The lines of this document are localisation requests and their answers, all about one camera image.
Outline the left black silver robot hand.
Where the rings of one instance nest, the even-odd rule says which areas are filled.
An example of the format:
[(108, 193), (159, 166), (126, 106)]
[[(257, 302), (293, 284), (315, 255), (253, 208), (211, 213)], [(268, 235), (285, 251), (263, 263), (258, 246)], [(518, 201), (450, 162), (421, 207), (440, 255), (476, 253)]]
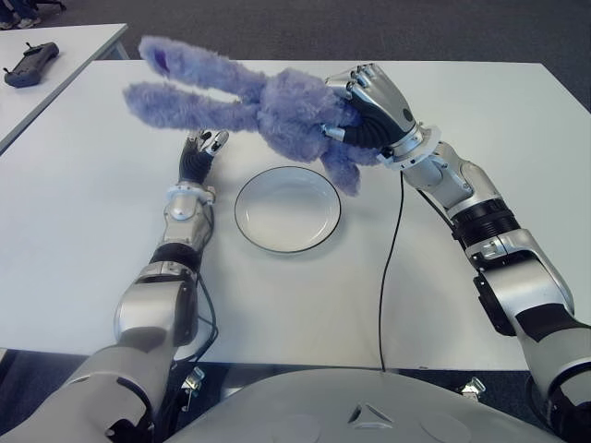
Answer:
[(203, 185), (211, 170), (214, 157), (228, 139), (229, 132), (226, 130), (215, 134), (210, 130), (190, 132), (180, 156), (178, 180)]

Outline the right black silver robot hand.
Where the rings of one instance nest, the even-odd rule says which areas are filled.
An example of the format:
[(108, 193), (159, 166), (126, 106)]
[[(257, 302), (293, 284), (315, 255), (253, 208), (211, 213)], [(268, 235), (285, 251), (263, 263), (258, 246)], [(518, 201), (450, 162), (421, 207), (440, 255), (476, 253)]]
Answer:
[(325, 136), (359, 148), (395, 146), (416, 131), (404, 95), (375, 63), (355, 66), (325, 79), (325, 84), (359, 114), (356, 125), (326, 125)]

